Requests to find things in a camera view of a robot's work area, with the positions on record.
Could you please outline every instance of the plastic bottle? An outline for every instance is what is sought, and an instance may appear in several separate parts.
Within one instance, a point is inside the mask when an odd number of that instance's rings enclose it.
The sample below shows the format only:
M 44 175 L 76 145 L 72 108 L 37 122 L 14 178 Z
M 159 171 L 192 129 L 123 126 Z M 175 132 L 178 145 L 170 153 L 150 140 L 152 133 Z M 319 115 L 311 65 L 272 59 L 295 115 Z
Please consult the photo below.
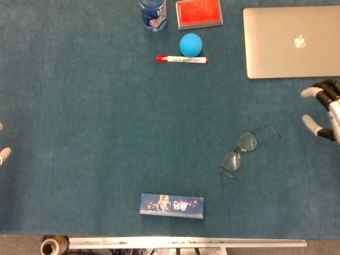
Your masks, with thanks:
M 166 0 L 138 0 L 142 7 L 144 26 L 150 31 L 159 31 L 167 23 Z

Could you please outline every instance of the bottle label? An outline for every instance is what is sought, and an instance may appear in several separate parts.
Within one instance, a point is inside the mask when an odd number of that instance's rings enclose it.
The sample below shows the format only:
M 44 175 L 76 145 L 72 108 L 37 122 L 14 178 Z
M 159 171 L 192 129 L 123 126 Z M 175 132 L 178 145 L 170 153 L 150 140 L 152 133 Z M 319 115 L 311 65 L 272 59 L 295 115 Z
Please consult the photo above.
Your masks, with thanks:
M 144 25 L 151 30 L 161 29 L 166 24 L 166 3 L 157 8 L 142 6 L 142 19 Z

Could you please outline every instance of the silver laptop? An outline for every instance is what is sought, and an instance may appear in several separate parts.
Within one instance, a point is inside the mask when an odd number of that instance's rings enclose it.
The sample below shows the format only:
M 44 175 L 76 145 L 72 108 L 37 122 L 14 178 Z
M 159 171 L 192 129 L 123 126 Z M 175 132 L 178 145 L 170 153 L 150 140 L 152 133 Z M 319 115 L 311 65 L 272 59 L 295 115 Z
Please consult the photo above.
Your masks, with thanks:
M 243 10 L 250 79 L 340 76 L 340 6 Z

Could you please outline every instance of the apple logo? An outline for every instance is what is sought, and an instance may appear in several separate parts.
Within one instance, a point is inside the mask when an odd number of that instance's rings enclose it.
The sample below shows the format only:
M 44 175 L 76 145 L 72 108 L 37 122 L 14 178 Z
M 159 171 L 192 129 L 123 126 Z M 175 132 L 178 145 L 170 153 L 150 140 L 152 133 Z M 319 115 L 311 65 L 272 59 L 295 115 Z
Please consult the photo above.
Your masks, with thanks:
M 294 44 L 298 49 L 306 47 L 306 43 L 304 42 L 302 35 L 294 39 Z

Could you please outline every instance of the red marker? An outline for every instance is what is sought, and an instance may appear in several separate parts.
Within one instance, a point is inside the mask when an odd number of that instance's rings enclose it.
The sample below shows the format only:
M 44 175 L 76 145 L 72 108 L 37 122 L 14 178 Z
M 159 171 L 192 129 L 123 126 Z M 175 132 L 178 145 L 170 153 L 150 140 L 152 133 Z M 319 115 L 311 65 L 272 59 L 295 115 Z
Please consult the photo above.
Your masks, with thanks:
M 175 57 L 175 56 L 157 55 L 156 61 L 157 62 L 186 62 L 186 63 L 208 64 L 209 59 L 207 57 Z

